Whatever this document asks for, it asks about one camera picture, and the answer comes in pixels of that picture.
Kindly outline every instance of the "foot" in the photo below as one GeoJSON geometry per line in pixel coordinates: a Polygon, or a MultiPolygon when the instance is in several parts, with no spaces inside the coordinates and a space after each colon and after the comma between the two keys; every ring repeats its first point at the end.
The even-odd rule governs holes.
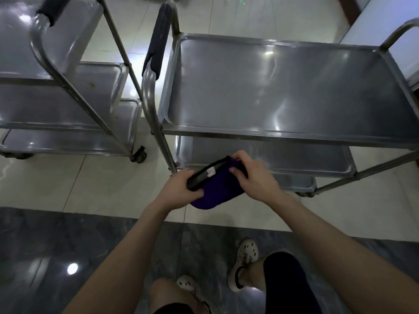
{"type": "Polygon", "coordinates": [[[209,314],[217,314],[215,306],[202,295],[201,289],[194,279],[187,275],[183,275],[176,280],[176,284],[181,289],[191,292],[196,299],[201,302],[206,309],[208,309],[209,314]]]}
{"type": "Polygon", "coordinates": [[[256,243],[252,239],[245,239],[238,248],[236,263],[228,275],[228,286],[233,292],[239,292],[244,288],[238,283],[239,271],[258,259],[259,250],[256,243]]]}

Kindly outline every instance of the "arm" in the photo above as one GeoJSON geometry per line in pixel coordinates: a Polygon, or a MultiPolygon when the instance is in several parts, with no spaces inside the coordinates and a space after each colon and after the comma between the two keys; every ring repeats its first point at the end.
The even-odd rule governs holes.
{"type": "Polygon", "coordinates": [[[191,192],[186,180],[193,170],[174,174],[157,198],[148,205],[138,222],[90,276],[67,305],[63,314],[134,312],[158,233],[168,213],[204,195],[191,192]]]}
{"type": "Polygon", "coordinates": [[[233,155],[246,194],[272,208],[291,228],[315,263],[354,313],[418,313],[419,285],[399,269],[309,211],[282,192],[265,164],[247,153],[233,155]]]}

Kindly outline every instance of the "black marble floor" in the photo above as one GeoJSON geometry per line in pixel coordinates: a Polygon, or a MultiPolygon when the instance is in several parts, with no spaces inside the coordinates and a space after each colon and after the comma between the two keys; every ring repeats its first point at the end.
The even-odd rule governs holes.
{"type": "MultiPolygon", "coordinates": [[[[60,313],[87,278],[134,225],[130,218],[0,208],[1,313],[60,313]],[[72,263],[76,273],[67,273],[72,263]]],[[[147,313],[148,290],[160,277],[188,274],[220,313],[263,313],[256,289],[238,294],[227,286],[228,271],[244,238],[261,256],[288,248],[306,270],[324,313],[349,313],[336,292],[304,254],[290,232],[164,223],[136,313],[147,313]]],[[[419,243],[356,238],[419,282],[419,243]]]]}

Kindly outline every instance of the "black pants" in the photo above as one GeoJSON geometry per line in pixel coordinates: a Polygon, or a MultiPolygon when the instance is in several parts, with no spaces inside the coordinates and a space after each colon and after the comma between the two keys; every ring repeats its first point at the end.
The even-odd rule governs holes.
{"type": "MultiPolygon", "coordinates": [[[[320,306],[307,282],[306,273],[294,256],[273,253],[263,264],[266,283],[266,314],[321,313],[320,306]]],[[[193,314],[189,305],[172,303],[155,314],[193,314]]]]}

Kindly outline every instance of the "purple pouch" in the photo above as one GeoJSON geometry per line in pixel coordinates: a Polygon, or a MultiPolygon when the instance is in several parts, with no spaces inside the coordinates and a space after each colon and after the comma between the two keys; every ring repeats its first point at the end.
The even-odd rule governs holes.
{"type": "Polygon", "coordinates": [[[188,189],[204,189],[204,196],[193,201],[191,205],[199,209],[211,209],[243,194],[244,190],[237,178],[230,173],[230,167],[238,168],[247,176],[246,168],[241,162],[226,157],[208,165],[188,179],[188,189]]]}

